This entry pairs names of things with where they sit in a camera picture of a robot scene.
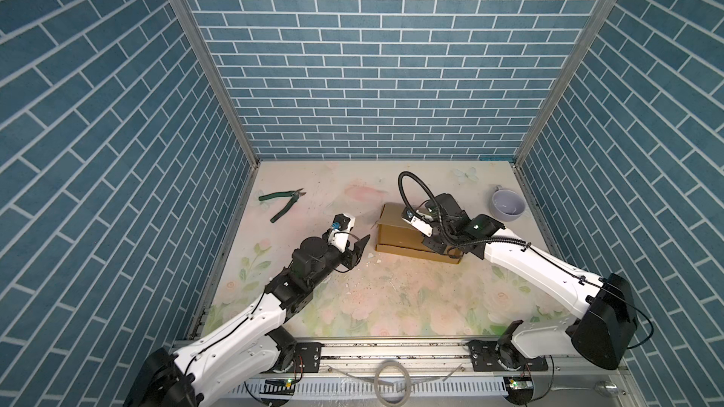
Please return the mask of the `brown cardboard box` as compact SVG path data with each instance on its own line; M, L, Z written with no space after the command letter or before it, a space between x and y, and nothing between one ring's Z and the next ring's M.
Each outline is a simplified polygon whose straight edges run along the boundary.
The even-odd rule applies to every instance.
M377 239L375 250L384 254L394 254L437 263L457 265L460 258L452 258L447 254L437 254L423 244L425 235L404 222L401 203L385 203L377 221Z

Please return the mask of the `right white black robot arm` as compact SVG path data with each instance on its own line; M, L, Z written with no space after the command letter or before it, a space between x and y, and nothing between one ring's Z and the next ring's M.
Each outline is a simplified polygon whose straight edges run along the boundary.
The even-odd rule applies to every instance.
M563 306L565 315L558 320L511 322L496 345L504 367L516 370L539 357L567 355L600 369L620 365L642 316L627 280L569 265L488 215L470 218L449 194L429 199L417 210L405 209L402 218L422 234L429 250L472 254L522 277Z

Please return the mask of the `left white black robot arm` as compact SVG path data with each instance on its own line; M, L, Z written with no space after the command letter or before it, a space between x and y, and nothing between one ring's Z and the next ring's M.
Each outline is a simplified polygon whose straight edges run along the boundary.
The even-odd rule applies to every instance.
M211 406L248 379L284 369L295 338L284 325L313 298L315 288L339 266L355 268L369 242L349 243L349 233L331 229L308 237L294 250L290 265L232 320L187 346L160 348L144 361L124 403L127 406Z

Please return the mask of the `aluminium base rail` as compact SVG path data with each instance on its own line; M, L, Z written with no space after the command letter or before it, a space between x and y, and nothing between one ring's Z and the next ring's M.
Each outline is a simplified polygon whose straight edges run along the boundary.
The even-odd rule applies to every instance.
M296 340L273 367L211 406L637 406L624 369L579 357L504 367L478 338Z

